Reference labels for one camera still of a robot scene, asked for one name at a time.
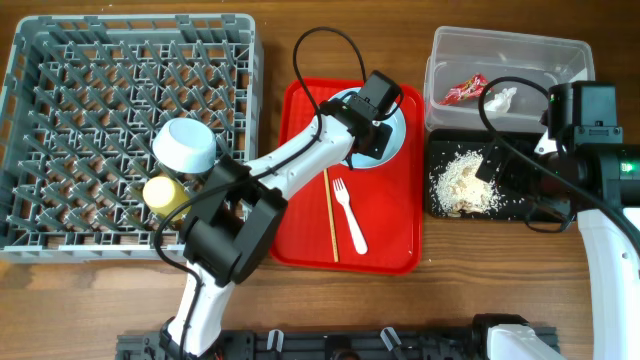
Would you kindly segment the light blue plate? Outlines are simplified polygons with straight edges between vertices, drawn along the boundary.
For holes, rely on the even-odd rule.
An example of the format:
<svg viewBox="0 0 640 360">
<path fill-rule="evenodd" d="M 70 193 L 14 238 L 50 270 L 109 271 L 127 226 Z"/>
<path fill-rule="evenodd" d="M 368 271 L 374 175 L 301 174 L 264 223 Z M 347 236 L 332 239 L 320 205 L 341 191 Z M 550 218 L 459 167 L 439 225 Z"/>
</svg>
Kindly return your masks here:
<svg viewBox="0 0 640 360">
<path fill-rule="evenodd" d="M 406 137 L 406 121 L 401 110 L 397 110 L 385 121 L 374 121 L 376 130 L 385 130 L 389 133 L 389 139 L 380 159 L 363 154 L 353 154 L 351 164 L 354 169 L 372 169 L 389 162 L 402 148 Z"/>
</svg>

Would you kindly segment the wooden chopstick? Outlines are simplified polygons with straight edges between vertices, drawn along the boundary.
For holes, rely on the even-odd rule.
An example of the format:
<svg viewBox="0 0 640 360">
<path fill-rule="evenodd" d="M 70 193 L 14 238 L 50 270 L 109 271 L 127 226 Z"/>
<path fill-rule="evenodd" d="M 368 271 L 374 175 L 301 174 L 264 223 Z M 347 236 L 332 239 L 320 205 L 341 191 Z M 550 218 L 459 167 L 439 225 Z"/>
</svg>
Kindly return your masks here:
<svg viewBox="0 0 640 360">
<path fill-rule="evenodd" d="M 330 188 L 329 180 L 330 179 L 329 179 L 328 169 L 325 169 L 323 171 L 323 181 L 324 181 L 325 198 L 326 198 L 326 205 L 327 205 L 327 211 L 328 211 L 328 221 L 329 221 L 329 228 L 330 228 L 333 260 L 335 263 L 338 263 L 340 261 L 340 258 L 339 258 L 338 241 L 337 241 L 337 234 L 336 234 L 336 228 L 335 228 L 335 222 L 334 222 L 334 211 L 333 211 L 333 203 L 332 203 L 331 188 Z"/>
</svg>

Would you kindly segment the white plastic fork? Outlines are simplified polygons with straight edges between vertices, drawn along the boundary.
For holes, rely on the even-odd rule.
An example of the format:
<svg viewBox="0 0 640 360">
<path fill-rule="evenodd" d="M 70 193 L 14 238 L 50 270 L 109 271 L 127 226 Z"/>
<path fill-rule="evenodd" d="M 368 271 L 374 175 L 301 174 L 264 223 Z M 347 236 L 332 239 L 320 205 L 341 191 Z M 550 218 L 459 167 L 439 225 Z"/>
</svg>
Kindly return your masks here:
<svg viewBox="0 0 640 360">
<path fill-rule="evenodd" d="M 351 208 L 350 194 L 346 185 L 341 178 L 334 179 L 332 185 L 334 195 L 345 212 L 354 248 L 359 255 L 364 255 L 368 252 L 368 245 Z"/>
</svg>

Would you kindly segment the food scraps pile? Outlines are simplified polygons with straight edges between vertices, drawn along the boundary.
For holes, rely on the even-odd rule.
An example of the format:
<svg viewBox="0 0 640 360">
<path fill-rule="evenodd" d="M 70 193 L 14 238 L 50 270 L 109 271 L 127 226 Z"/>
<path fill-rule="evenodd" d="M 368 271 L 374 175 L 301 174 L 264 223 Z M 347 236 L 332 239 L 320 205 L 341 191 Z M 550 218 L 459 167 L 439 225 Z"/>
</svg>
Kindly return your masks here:
<svg viewBox="0 0 640 360">
<path fill-rule="evenodd" d="M 501 207 L 502 195 L 493 179 L 476 177 L 483 163 L 478 151 L 455 153 L 452 160 L 438 165 L 439 174 L 430 174 L 432 199 L 436 208 L 447 216 L 489 214 Z"/>
</svg>

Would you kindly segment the white napkin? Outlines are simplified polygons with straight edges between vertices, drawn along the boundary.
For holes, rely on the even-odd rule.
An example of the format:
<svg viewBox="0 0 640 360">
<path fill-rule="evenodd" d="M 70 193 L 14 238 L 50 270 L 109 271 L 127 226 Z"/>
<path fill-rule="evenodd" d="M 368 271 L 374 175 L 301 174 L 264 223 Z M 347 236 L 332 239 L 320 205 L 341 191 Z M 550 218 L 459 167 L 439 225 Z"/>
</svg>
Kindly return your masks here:
<svg viewBox="0 0 640 360">
<path fill-rule="evenodd" d="M 484 104 L 484 110 L 495 113 L 507 113 L 511 107 L 511 101 L 517 93 L 516 87 L 503 89 L 494 96 L 493 100 Z"/>
</svg>

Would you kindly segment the red snack wrapper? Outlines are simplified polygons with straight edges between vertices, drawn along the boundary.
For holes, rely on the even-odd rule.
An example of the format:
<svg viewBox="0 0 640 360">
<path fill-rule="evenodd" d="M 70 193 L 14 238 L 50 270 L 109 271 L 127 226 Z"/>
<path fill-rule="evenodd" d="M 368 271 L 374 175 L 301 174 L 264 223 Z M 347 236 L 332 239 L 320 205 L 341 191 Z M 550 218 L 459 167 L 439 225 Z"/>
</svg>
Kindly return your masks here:
<svg viewBox="0 0 640 360">
<path fill-rule="evenodd" d="M 465 82 L 452 87 L 439 102 L 439 105 L 449 106 L 477 98 L 488 83 L 489 81 L 484 75 L 476 73 Z"/>
</svg>

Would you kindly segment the light green bowl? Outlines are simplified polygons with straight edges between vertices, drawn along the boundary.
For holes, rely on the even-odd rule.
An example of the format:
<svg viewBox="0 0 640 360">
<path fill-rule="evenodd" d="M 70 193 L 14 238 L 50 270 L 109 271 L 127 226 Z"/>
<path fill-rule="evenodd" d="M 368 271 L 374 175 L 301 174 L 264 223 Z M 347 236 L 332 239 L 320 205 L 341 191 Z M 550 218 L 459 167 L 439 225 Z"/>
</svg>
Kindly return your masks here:
<svg viewBox="0 0 640 360">
<path fill-rule="evenodd" d="M 214 133 L 192 118 L 166 122 L 152 143 L 157 160 L 171 170 L 200 174 L 209 171 L 216 160 Z"/>
</svg>

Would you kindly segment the yellow plastic cup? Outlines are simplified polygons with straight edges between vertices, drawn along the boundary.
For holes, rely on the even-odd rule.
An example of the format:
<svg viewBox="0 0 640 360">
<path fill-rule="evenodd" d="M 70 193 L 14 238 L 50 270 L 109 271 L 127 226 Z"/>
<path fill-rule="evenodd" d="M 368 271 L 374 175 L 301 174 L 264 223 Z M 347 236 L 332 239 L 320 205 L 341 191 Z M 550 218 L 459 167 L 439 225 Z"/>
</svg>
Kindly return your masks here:
<svg viewBox="0 0 640 360">
<path fill-rule="evenodd" d="M 149 179 L 143 186 L 142 195 L 151 212 L 161 220 L 189 199 L 184 187 L 166 176 Z"/>
</svg>

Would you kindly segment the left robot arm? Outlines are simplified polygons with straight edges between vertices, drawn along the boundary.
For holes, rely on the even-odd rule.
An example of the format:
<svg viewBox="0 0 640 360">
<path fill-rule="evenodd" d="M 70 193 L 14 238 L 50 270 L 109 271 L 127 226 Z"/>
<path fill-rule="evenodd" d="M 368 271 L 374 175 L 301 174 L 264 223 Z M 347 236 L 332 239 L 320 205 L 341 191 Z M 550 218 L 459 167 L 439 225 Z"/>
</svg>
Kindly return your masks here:
<svg viewBox="0 0 640 360">
<path fill-rule="evenodd" d="M 315 176 L 354 154 L 379 159 L 392 136 L 386 120 L 404 100 L 401 87 L 379 71 L 347 100 L 314 106 L 309 125 L 271 153 L 246 163 L 229 156 L 213 167 L 205 186 L 162 221 L 187 213 L 179 231 L 187 283 L 178 313 L 160 332 L 174 359 L 199 359 L 216 342 L 236 285 L 269 251 L 288 201 Z"/>
</svg>

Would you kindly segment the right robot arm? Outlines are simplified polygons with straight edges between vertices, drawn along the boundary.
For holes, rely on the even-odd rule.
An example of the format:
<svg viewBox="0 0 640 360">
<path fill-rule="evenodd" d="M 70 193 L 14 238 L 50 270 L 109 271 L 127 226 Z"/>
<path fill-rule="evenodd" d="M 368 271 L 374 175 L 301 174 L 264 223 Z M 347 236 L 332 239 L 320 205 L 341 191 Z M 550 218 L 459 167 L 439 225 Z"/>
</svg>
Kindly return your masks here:
<svg viewBox="0 0 640 360">
<path fill-rule="evenodd" d="M 639 147 L 623 141 L 612 84 L 576 81 L 543 89 L 541 122 L 554 144 L 538 154 L 499 132 L 479 96 L 493 138 L 477 178 L 529 200 L 534 210 L 576 223 L 589 266 L 596 359 L 639 356 Z"/>
</svg>

